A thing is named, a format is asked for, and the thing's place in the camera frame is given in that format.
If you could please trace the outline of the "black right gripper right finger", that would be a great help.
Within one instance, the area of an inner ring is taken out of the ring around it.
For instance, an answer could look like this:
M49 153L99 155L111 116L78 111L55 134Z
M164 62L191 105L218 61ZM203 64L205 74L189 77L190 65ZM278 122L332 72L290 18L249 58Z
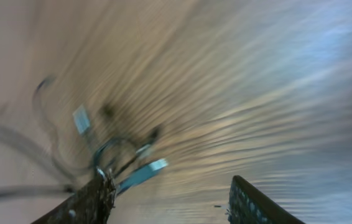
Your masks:
M303 224L240 175L233 176L229 191L230 224Z

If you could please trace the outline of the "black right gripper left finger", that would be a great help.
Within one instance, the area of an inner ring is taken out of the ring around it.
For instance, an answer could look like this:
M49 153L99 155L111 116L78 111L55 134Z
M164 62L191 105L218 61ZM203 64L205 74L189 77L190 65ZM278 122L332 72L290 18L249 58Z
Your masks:
M97 176L32 224L106 224L114 208L116 184L111 172Z

